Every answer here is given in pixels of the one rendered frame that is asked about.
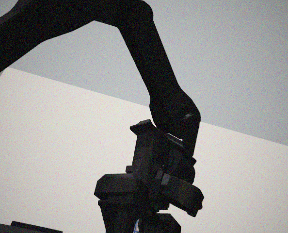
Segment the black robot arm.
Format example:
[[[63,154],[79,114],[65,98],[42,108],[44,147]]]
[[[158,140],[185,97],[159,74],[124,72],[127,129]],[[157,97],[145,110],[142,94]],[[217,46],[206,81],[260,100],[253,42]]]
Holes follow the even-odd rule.
[[[177,83],[144,0],[18,0],[0,17],[0,72],[41,42],[94,20],[120,30],[150,95],[156,127],[150,119],[130,126],[137,135],[133,161],[148,157],[167,165],[158,169],[150,195],[162,195],[168,208],[172,204],[196,217],[204,199],[193,185],[201,116]]]

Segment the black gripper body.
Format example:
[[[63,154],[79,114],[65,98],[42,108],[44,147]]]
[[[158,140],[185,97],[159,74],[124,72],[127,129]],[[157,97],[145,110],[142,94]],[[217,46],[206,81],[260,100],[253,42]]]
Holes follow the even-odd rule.
[[[148,208],[139,218],[140,233],[181,233],[181,226],[170,213],[157,213],[168,210],[164,197],[150,195],[162,165],[166,164],[158,159],[137,158],[126,166],[126,173],[102,176],[96,183],[94,195],[100,200],[140,200]]]

